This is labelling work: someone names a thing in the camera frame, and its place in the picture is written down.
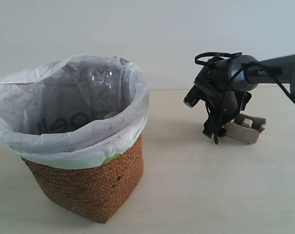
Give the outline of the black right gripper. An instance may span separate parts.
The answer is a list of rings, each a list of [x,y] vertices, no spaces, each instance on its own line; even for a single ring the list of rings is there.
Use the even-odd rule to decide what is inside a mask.
[[[202,100],[205,102],[208,119],[203,124],[203,134],[212,136],[214,134],[213,123],[228,123],[233,120],[241,111],[245,110],[247,103],[252,95],[247,91],[226,91],[225,94],[219,94],[212,97],[203,92],[200,88]],[[226,130],[220,127],[217,132],[218,137],[224,137]]]

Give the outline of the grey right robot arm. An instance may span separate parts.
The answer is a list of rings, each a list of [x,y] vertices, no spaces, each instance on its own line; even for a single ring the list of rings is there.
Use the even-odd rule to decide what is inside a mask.
[[[206,52],[194,60],[202,66],[194,87],[205,102],[208,119],[203,134],[208,138],[225,134],[225,124],[244,110],[249,92],[259,84],[277,84],[295,105],[295,54],[258,61],[241,52]]]

